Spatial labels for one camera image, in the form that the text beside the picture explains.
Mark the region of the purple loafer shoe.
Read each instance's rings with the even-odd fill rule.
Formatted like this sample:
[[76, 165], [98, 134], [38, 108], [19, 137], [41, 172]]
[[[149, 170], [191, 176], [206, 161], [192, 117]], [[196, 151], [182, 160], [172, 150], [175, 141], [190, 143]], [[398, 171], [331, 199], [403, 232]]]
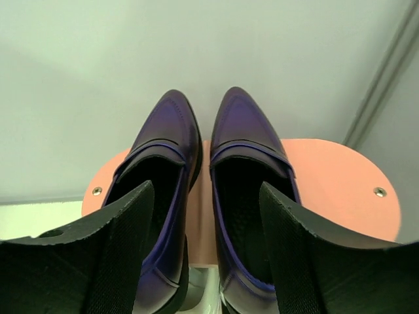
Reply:
[[220, 104], [209, 170], [223, 313], [278, 313], [259, 191], [268, 182], [297, 203], [301, 198], [277, 133], [240, 87], [230, 88]]
[[186, 96], [167, 91], [155, 105], [103, 201], [108, 205], [145, 181], [155, 190], [146, 257], [134, 309], [137, 313], [175, 313], [189, 282], [185, 219], [187, 198], [202, 166], [202, 140]]

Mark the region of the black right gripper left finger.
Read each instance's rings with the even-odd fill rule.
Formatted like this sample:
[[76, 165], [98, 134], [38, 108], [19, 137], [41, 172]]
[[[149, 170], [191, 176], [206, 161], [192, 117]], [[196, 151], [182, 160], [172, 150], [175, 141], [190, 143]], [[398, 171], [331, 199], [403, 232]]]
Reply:
[[1, 242], [2, 313], [131, 313], [154, 204], [145, 181], [39, 237]]

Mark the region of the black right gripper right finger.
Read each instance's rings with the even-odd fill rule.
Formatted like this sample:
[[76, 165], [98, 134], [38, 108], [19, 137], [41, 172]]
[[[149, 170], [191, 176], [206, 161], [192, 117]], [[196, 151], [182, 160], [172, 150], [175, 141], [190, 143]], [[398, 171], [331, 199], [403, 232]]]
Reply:
[[418, 244], [347, 229], [271, 184], [259, 193], [281, 313], [417, 313]]

